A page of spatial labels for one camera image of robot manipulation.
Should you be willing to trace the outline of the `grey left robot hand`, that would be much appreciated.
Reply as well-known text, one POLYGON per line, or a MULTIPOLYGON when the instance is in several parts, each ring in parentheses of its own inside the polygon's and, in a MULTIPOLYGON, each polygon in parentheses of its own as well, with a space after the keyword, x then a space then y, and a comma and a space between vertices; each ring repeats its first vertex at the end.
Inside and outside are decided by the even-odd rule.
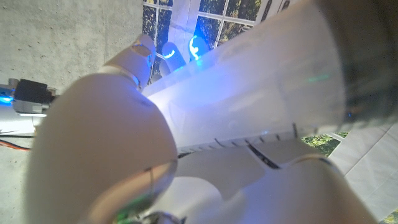
POLYGON ((374 223, 341 172, 293 140, 178 160, 142 95, 155 45, 145 34, 47 111, 24 184, 24 223, 374 223))

